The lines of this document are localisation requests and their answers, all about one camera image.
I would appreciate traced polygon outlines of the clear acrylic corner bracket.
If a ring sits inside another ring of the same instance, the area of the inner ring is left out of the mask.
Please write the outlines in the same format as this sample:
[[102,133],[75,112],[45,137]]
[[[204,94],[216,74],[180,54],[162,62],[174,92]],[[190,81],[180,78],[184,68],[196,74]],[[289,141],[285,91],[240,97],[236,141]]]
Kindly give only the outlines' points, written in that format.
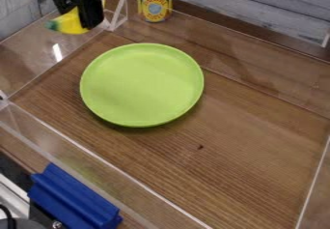
[[115,11],[104,10],[102,27],[114,32],[128,21],[128,0],[119,0]]

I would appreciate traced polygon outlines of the yellow toy banana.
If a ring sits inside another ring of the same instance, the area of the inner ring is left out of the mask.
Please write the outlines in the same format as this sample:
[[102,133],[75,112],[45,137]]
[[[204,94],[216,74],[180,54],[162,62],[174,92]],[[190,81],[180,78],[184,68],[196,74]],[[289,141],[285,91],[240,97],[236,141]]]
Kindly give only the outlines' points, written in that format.
[[[106,0],[102,0],[102,4],[104,14]],[[45,28],[68,35],[81,35],[91,30],[81,26],[77,6],[67,14],[61,14],[48,20],[45,23]]]

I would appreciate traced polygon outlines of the yellow blue labelled can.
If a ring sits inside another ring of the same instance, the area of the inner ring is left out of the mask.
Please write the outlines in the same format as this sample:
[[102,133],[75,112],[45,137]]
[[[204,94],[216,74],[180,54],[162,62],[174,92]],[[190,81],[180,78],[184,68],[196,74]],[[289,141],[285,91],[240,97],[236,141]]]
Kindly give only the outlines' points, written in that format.
[[138,12],[146,21],[166,21],[171,14],[172,0],[138,0]]

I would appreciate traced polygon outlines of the green round plate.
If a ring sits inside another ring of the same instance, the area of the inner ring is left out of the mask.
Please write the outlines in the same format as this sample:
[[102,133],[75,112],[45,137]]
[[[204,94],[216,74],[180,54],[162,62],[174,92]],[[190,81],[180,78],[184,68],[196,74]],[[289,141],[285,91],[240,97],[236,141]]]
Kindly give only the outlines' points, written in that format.
[[130,128],[154,127],[183,116],[202,91],[195,59],[158,43],[131,43],[106,51],[80,78],[85,107],[104,121]]

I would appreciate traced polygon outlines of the blue plastic clamp block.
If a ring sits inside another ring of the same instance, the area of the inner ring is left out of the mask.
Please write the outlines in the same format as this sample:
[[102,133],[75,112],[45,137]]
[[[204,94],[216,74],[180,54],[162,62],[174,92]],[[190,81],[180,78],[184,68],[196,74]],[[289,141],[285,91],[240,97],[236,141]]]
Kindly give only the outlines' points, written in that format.
[[118,229],[120,209],[53,163],[31,179],[29,199],[67,229]]

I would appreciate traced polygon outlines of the clear acrylic enclosure wall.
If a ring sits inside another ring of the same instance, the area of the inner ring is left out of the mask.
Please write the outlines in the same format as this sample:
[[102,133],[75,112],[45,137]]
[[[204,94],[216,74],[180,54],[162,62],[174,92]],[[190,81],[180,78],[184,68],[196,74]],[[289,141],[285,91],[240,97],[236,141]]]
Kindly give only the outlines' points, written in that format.
[[120,209],[120,229],[211,229],[150,187],[110,164],[0,92],[0,143],[29,170],[49,164],[92,189]]

